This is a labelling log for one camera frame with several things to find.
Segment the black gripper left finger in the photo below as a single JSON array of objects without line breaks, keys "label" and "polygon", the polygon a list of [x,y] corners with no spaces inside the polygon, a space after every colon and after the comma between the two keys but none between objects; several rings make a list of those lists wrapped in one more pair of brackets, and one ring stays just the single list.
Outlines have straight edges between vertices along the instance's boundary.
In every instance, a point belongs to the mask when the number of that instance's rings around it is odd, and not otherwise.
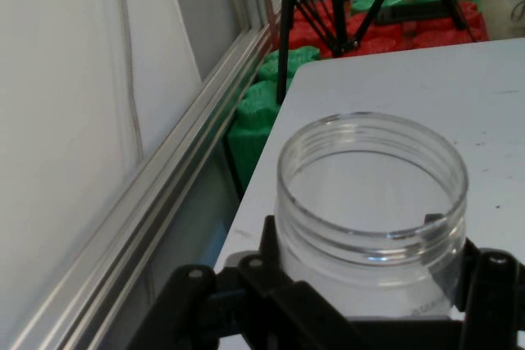
[{"label": "black gripper left finger", "polygon": [[267,216],[258,250],[215,273],[178,267],[130,349],[216,349],[240,334],[252,349],[367,349],[363,334],[304,281],[279,266],[276,223]]}]

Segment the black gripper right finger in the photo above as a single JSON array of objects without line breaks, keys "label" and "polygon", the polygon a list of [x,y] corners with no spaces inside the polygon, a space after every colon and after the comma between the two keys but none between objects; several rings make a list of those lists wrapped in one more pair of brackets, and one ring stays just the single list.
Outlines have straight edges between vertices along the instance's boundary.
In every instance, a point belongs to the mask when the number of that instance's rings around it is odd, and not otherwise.
[{"label": "black gripper right finger", "polygon": [[454,305],[464,314],[460,349],[521,349],[524,264],[509,252],[467,240]]}]

